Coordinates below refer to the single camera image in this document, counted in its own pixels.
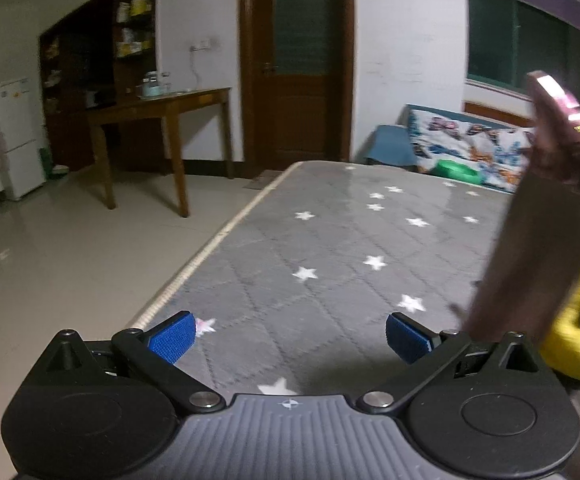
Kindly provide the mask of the pink metallic thermos bottle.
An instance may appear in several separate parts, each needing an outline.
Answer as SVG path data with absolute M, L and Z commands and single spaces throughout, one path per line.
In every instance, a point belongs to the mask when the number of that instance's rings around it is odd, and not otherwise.
M 462 326 L 476 340 L 543 339 L 580 278 L 580 103 L 541 70 L 526 78 L 535 136 Z

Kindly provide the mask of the green plastic container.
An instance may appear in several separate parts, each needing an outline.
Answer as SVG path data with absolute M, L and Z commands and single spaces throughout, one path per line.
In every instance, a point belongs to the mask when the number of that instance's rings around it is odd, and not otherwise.
M 429 171 L 429 174 L 432 174 L 432 176 L 435 177 L 474 185 L 481 185 L 483 182 L 482 176 L 478 170 L 474 170 L 465 164 L 448 159 L 438 160 L 435 166 Z

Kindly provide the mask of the grey star-patterned mattress cover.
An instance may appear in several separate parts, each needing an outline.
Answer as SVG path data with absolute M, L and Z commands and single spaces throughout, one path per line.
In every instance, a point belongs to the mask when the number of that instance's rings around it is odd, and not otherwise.
M 401 368 L 403 312 L 459 326 L 507 193 L 381 166 L 301 162 L 230 219 L 136 320 L 186 310 L 179 367 L 223 396 L 359 396 Z

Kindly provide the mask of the butterfly-patterned pillow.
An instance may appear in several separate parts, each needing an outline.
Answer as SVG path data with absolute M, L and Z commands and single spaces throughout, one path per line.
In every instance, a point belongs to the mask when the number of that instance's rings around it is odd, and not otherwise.
M 421 172 L 441 159 L 478 170 L 482 186 L 512 192 L 528 166 L 532 128 L 511 127 L 448 110 L 410 104 L 407 130 Z

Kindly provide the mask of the blue sofa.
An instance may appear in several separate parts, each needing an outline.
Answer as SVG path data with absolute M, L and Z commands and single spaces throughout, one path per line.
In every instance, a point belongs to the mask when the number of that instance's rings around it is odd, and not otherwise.
M 417 157 L 406 127 L 381 125 L 371 136 L 365 155 L 368 165 L 415 168 Z

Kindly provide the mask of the brown wooden side table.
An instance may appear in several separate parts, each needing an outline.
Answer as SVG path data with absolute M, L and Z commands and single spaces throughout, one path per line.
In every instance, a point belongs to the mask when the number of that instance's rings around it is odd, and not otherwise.
M 113 180 L 104 126 L 137 122 L 138 120 L 160 119 L 165 130 L 166 145 L 173 169 L 176 211 L 179 217 L 189 216 L 185 165 L 182 156 L 183 141 L 179 129 L 179 117 L 183 114 L 203 110 L 210 106 L 220 108 L 220 144 L 225 174 L 228 179 L 236 176 L 234 153 L 232 152 L 232 124 L 230 123 L 230 88 L 174 92 L 157 98 L 139 99 L 115 106 L 100 108 L 87 114 L 95 167 L 104 187 L 104 204 L 110 210 L 116 208 Z

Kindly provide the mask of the light green electric kettle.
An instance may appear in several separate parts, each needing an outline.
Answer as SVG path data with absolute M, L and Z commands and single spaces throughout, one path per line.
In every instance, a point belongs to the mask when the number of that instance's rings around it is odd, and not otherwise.
M 157 98 L 162 94 L 161 84 L 159 80 L 159 73 L 155 70 L 145 74 L 144 79 L 140 85 L 139 95 L 143 99 Z

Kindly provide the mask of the white refrigerator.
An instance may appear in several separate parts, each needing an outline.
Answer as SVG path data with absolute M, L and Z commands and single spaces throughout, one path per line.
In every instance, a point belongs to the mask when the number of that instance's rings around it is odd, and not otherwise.
M 0 84 L 0 161 L 10 200 L 20 200 L 45 183 L 28 78 Z

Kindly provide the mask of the dark green window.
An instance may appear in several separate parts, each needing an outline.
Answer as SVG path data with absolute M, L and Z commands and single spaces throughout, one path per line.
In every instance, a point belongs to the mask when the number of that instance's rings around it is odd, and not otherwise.
M 525 75 L 542 70 L 580 102 L 580 30 L 518 0 L 468 0 L 468 76 L 525 90 Z

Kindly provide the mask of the dark wooden shelf unit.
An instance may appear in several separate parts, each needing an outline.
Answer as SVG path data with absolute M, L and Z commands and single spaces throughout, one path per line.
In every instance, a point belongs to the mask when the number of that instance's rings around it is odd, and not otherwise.
M 156 0 L 89 0 L 40 35 L 40 80 L 51 160 L 94 162 L 87 114 L 137 98 L 156 69 Z

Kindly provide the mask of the brown wooden door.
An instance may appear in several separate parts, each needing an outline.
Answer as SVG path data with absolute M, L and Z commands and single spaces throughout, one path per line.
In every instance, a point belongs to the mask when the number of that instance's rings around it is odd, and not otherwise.
M 239 0 L 243 154 L 253 172 L 351 155 L 354 0 Z

